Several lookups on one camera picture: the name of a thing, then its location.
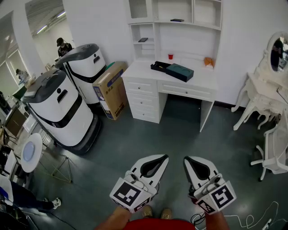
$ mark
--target red shirt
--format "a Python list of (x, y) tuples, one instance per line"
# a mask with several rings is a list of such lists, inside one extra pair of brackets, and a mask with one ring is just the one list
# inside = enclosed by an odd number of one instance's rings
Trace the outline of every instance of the red shirt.
[(194, 226), (186, 221), (141, 219), (128, 222), (124, 230), (195, 230)]

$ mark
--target orange object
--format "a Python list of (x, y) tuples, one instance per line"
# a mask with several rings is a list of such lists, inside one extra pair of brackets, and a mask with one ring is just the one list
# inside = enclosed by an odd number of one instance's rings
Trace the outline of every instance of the orange object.
[(212, 66), (214, 67), (213, 59), (210, 58), (210, 57), (209, 57), (209, 58), (206, 57), (206, 58), (204, 59), (204, 63), (205, 63), (206, 66), (208, 66), (208, 65), (212, 65)]

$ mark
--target black box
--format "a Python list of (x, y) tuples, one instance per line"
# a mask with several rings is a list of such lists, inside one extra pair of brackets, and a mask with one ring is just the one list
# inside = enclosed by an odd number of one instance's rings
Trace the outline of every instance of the black box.
[(167, 64), (164, 62), (155, 62), (155, 64), (151, 65), (151, 70), (157, 70), (157, 71), (166, 73), (166, 68), (169, 66), (170, 66), (170, 64)]
[(184, 66), (180, 66), (177, 64), (172, 64), (166, 68), (166, 73), (181, 81), (187, 82), (193, 77), (194, 70), (188, 69)]

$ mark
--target desk drawer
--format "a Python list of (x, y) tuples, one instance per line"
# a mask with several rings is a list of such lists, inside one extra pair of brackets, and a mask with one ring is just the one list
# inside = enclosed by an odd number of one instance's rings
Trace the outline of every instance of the desk drawer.
[(179, 83), (171, 84), (165, 81), (158, 81), (157, 86), (158, 86), (158, 92), (160, 93), (170, 93), (170, 94), (180, 95), (184, 97), (192, 97), (192, 98), (210, 101), (210, 102), (215, 100), (214, 93), (205, 91), (202, 89), (198, 89), (191, 85), (185, 85), (185, 84), (179, 84)]
[(156, 80), (125, 77), (123, 81), (127, 93), (158, 97)]
[(158, 110), (158, 98), (141, 94), (127, 93), (130, 106), (137, 106), (151, 110)]
[(130, 105), (133, 118), (159, 123), (159, 112)]

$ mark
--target white vanity table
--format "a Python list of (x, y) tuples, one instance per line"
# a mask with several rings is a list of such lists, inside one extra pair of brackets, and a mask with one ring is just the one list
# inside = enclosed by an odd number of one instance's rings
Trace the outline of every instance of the white vanity table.
[(247, 92), (250, 99), (245, 111), (238, 123), (233, 127), (237, 130), (243, 122), (246, 122), (250, 115), (257, 111), (265, 116), (265, 120), (259, 124), (258, 129), (273, 117), (273, 114), (282, 114), (283, 110), (288, 109), (287, 102), (277, 92), (279, 89), (283, 94), (287, 91), (288, 66), (283, 70), (274, 71), (270, 64), (271, 50), (278, 38), (288, 40), (288, 34), (279, 32), (272, 36), (267, 50), (264, 51), (264, 57), (256, 68), (255, 73), (248, 73), (248, 80), (240, 91), (236, 107), (231, 111), (235, 112), (241, 103), (244, 94)]
[(210, 114), (218, 85), (213, 72), (195, 70), (188, 82), (151, 70), (153, 62), (135, 61), (123, 73), (123, 81), (133, 118), (159, 123), (167, 94), (202, 100), (200, 131)]
[[(218, 90), (214, 68), (206, 67), (204, 59), (212, 58), (217, 66), (223, 1), (123, 0), (134, 62), (122, 77), (134, 118), (159, 123), (167, 94), (192, 97), (202, 100), (202, 131)], [(176, 63), (194, 70), (194, 75), (183, 82), (151, 70), (155, 61)]]

